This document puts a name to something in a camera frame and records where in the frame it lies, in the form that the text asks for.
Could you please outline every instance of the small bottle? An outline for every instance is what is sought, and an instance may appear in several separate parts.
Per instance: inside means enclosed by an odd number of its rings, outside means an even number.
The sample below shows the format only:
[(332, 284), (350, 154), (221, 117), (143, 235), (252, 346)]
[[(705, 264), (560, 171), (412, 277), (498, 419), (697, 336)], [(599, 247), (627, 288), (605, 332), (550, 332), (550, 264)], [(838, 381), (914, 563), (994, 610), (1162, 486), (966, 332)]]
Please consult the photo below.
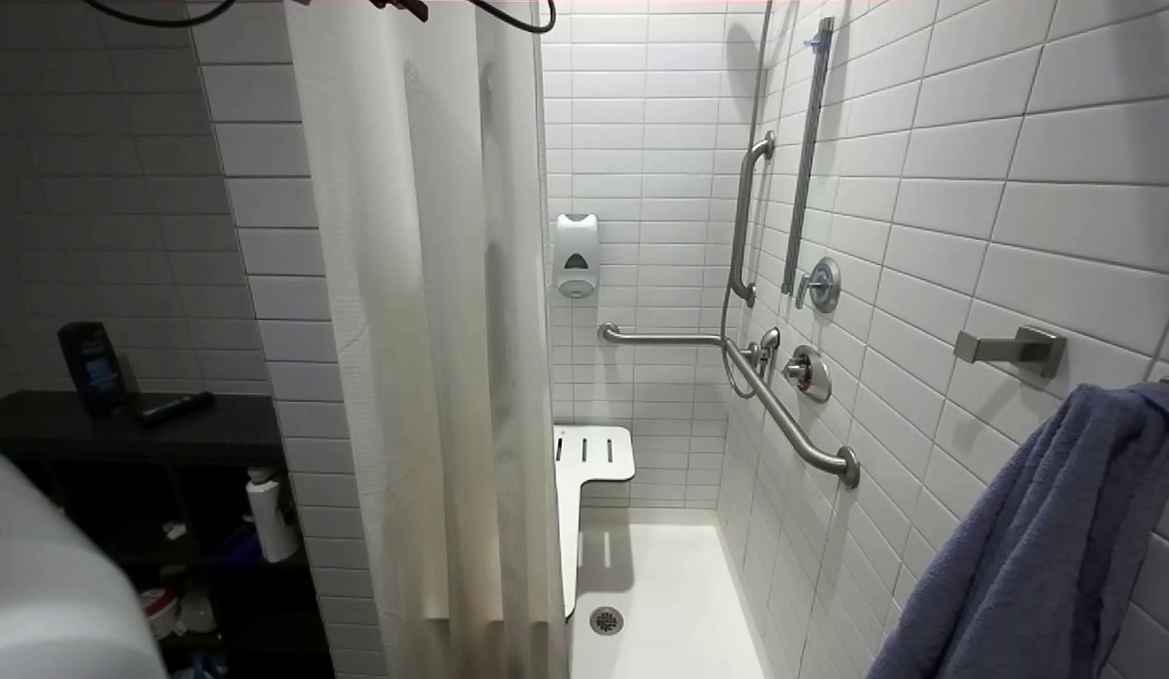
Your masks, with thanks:
[(282, 522), (282, 482), (273, 469), (249, 469), (247, 482), (256, 542), (267, 563), (286, 563), (299, 546), (293, 528)]

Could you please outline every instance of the white shower curtain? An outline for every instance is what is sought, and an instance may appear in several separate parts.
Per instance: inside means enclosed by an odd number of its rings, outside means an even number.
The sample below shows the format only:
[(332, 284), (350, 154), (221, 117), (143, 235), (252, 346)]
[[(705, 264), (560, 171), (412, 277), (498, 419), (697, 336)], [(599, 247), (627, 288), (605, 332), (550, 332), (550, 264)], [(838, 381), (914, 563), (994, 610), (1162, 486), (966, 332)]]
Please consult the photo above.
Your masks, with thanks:
[(539, 45), (432, 8), (286, 8), (385, 665), (554, 679)]

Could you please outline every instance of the chrome fixture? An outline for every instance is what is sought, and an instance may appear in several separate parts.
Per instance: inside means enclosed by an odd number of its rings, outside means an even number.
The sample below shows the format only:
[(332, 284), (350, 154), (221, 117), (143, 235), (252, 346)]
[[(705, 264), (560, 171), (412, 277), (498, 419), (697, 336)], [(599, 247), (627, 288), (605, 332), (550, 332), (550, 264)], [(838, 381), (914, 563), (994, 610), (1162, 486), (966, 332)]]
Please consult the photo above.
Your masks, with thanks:
[(1018, 371), (1049, 381), (1060, 374), (1068, 341), (1033, 326), (1018, 328), (1014, 341), (979, 341), (970, 332), (960, 332), (956, 353), (962, 364), (1014, 364)]
[(737, 299), (749, 304), (760, 304), (760, 288), (742, 284), (742, 257), (749, 257), (749, 224), (751, 224), (751, 187), (760, 182), (760, 164), (775, 159), (777, 141), (765, 131), (760, 149), (751, 149), (741, 164), (741, 198), (737, 198), (737, 239), (732, 239), (732, 267), (728, 267), (728, 288)]
[(790, 376), (814, 404), (835, 399), (835, 376), (825, 374), (820, 346), (801, 345), (781, 376)]
[(742, 364), (760, 371), (762, 381), (771, 381), (777, 352), (781, 352), (781, 328), (771, 328), (760, 345), (749, 345)]
[(810, 43), (810, 50), (814, 50), (810, 105), (806, 105), (806, 130), (804, 130), (801, 177), (798, 177), (798, 206), (793, 206), (790, 247), (784, 247), (781, 296), (804, 296), (804, 289), (798, 289), (798, 277), (801, 277), (801, 247), (804, 247), (804, 228), (806, 228), (806, 194), (810, 194), (810, 171), (814, 171), (824, 87), (825, 87), (825, 73), (835, 61), (835, 34), (838, 34), (838, 18), (825, 15), (814, 29), (814, 43)]
[(771, 386), (760, 376), (755, 366), (749, 366), (742, 352), (737, 345), (712, 341), (712, 336), (623, 336), (618, 326), (599, 326), (598, 328), (599, 341), (609, 345), (623, 345), (623, 346), (717, 346), (726, 352), (737, 371), (742, 374), (742, 381), (755, 390), (755, 395), (762, 399), (762, 406), (771, 413), (771, 419), (777, 423), (777, 431), (784, 433), (784, 440), (810, 464), (824, 469), (830, 477), (838, 477), (845, 486), (860, 482), (860, 464), (854, 462), (848, 444), (843, 444), (838, 452), (820, 448), (806, 431), (790, 415), (790, 406), (771, 391)]
[(810, 277), (801, 284), (798, 308), (804, 308), (806, 296), (820, 312), (835, 312), (843, 302), (843, 264), (835, 257), (814, 259)]

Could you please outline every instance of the bathroom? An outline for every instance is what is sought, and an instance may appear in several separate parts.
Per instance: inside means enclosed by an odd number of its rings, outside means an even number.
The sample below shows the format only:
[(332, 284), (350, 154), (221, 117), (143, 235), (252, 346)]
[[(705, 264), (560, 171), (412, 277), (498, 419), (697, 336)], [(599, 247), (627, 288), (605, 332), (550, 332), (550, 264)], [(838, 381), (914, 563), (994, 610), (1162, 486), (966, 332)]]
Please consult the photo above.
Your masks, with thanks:
[[(79, 320), (214, 395), (155, 472)], [(155, 482), (299, 531), (159, 677), (870, 677), (1028, 439), (1158, 381), (1169, 0), (0, 0), (0, 452), (115, 563)], [(163, 452), (213, 419), (266, 444)], [(1093, 677), (1169, 677), (1169, 486)]]

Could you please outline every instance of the grab bar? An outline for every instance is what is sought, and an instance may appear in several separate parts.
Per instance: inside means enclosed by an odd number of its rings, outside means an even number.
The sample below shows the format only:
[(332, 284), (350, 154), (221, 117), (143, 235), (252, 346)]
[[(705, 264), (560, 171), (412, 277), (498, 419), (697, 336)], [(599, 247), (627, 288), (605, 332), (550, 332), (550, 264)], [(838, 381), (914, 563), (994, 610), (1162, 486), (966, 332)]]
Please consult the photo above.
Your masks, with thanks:
[(790, 444), (810, 469), (838, 477), (845, 486), (860, 486), (860, 464), (854, 462), (848, 444), (843, 444), (838, 452), (820, 448), (806, 439), (806, 431), (790, 415), (790, 406), (775, 395), (775, 390), (755, 374), (755, 366), (749, 366), (737, 345), (720, 345), (712, 336), (623, 336), (618, 326), (599, 326), (598, 336), (609, 345), (627, 345), (627, 346), (720, 346), (737, 364), (742, 381), (755, 390), (755, 395), (762, 399), (777, 431), (790, 439)]
[(737, 239), (732, 239), (732, 267), (728, 267), (728, 288), (737, 289), (737, 299), (742, 299), (749, 304), (760, 302), (760, 288), (742, 284), (742, 257), (749, 257), (749, 224), (751, 224), (751, 185), (760, 177), (760, 159), (775, 159), (777, 141), (775, 131), (765, 131), (765, 141), (760, 149), (751, 149), (741, 164), (741, 198), (737, 198)]
[(801, 247), (804, 247), (806, 194), (810, 194), (810, 171), (814, 171), (814, 136), (820, 136), (820, 112), (824, 112), (824, 87), (825, 87), (825, 73), (835, 58), (835, 29), (838, 29), (838, 18), (824, 18), (810, 43), (814, 50), (810, 102), (806, 102), (804, 154), (801, 154), (801, 177), (798, 177), (798, 206), (790, 218), (784, 277), (781, 277), (781, 296), (790, 299), (798, 296), (798, 277), (801, 277)]

